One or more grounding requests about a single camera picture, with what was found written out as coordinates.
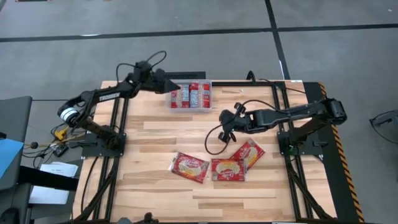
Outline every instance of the wood plank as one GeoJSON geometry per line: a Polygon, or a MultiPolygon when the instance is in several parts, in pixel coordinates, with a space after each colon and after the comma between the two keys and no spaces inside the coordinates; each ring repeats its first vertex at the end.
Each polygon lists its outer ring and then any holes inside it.
{"type": "MultiPolygon", "coordinates": [[[[115,82],[103,82],[103,87],[113,85],[115,82]]],[[[302,83],[286,82],[286,85],[304,91],[302,83]]],[[[287,93],[291,106],[307,103],[302,93],[292,90],[287,90],[287,93]]],[[[222,110],[233,110],[235,102],[253,99],[274,105],[271,89],[264,86],[214,87],[214,108],[205,114],[171,113],[165,107],[165,95],[141,91],[131,99],[125,129],[126,151],[119,164],[111,222],[121,217],[138,221],[146,212],[152,212],[161,222],[293,221],[285,162],[279,154],[276,138],[278,128],[254,135],[236,133],[238,141],[231,142],[218,156],[206,153],[203,147],[208,131],[219,124],[218,116],[222,110]],[[208,172],[204,183],[199,184],[169,171],[176,151],[206,161],[229,158],[249,138],[257,141],[266,153],[251,167],[245,182],[213,182],[208,172]]],[[[248,103],[246,106],[247,110],[268,108],[261,103],[248,103]]],[[[113,101],[98,104],[94,120],[99,124],[109,124],[112,107],[113,101]]],[[[296,121],[295,125],[301,126],[305,122],[296,121]]],[[[223,147],[217,139],[218,133],[216,130],[208,140],[208,147],[214,152],[223,147]]],[[[330,215],[335,216],[323,164],[313,156],[302,156],[302,160],[309,191],[330,215]]],[[[74,216],[80,214],[83,187],[92,163],[93,159],[83,163],[73,204],[74,216]]],[[[102,158],[98,159],[89,179],[84,205],[96,193],[101,166],[102,158]]],[[[299,201],[303,215],[302,198],[299,201]]]]}

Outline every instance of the black metal frame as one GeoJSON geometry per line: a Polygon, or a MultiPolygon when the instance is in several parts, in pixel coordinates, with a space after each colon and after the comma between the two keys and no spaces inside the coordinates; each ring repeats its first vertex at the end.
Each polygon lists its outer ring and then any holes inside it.
{"type": "MultiPolygon", "coordinates": [[[[277,109],[280,109],[279,97],[278,97],[278,92],[277,92],[277,90],[280,89],[282,92],[284,107],[285,108],[289,107],[289,99],[288,99],[286,88],[285,88],[285,82],[257,82],[254,77],[254,74],[252,74],[252,72],[249,72],[247,79],[250,79],[251,82],[247,82],[247,81],[246,82],[213,82],[212,85],[213,86],[269,86],[269,87],[271,87],[273,98],[274,98],[274,104],[277,109]]],[[[123,133],[125,125],[126,125],[128,102],[129,102],[128,99],[124,100],[119,133],[123,133]]],[[[119,100],[115,100],[114,106],[113,106],[112,117],[111,117],[111,125],[115,125],[118,106],[119,106],[119,100]]],[[[293,127],[294,127],[293,124],[291,122],[289,122],[289,128],[293,128],[293,127]]],[[[283,124],[279,125],[279,131],[280,132],[285,131],[283,124]]],[[[311,193],[307,190],[307,184],[305,181],[305,175],[304,175],[304,171],[303,171],[300,154],[297,154],[296,158],[295,158],[298,173],[296,173],[293,169],[293,165],[290,160],[290,154],[283,153],[283,151],[281,151],[281,154],[284,155],[286,169],[288,171],[288,181],[289,181],[289,187],[290,187],[290,192],[291,192],[291,196],[292,196],[292,203],[293,203],[296,222],[305,221],[305,222],[312,222],[312,223],[316,223],[316,222],[324,223],[325,221],[328,221],[327,219],[329,219],[331,217],[328,216],[326,213],[324,213],[322,208],[320,208],[320,206],[317,204],[315,199],[311,196],[311,193]],[[297,186],[302,191],[303,195],[305,196],[304,202],[305,202],[305,209],[306,209],[306,213],[307,213],[306,218],[301,217],[299,200],[297,197],[297,191],[296,191],[295,186],[297,186]],[[321,218],[324,218],[324,220],[313,219],[312,208],[314,208],[315,210],[320,209],[321,215],[319,215],[318,212],[317,212],[317,215],[320,216],[321,218]]],[[[103,184],[105,183],[105,176],[107,173],[108,163],[109,163],[109,158],[105,157],[104,161],[103,161],[103,166],[101,169],[101,177],[99,179],[99,187],[100,186],[103,187],[103,184]]],[[[117,174],[118,166],[119,166],[119,158],[115,157],[111,172],[115,172],[117,174]]],[[[108,195],[108,198],[106,201],[105,220],[110,220],[110,218],[111,218],[115,186],[116,186],[116,175],[111,180],[111,183],[109,185],[109,195],[108,195]]],[[[98,203],[96,204],[96,207],[94,210],[94,217],[93,217],[94,220],[98,219],[100,203],[101,203],[101,200],[99,200],[98,203]]]]}

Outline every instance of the food wrapper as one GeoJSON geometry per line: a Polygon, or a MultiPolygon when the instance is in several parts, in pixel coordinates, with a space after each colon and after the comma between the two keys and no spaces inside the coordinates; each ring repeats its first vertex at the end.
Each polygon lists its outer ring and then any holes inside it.
{"type": "Polygon", "coordinates": [[[265,153],[266,152],[262,150],[255,141],[249,139],[231,156],[230,159],[244,159],[249,170],[250,167],[252,167],[265,153]]]}
{"type": "Polygon", "coordinates": [[[243,159],[212,159],[211,179],[244,181],[246,179],[246,163],[243,159]]]}
{"type": "Polygon", "coordinates": [[[170,170],[182,177],[203,183],[209,162],[178,152],[170,166],[170,170]]]}

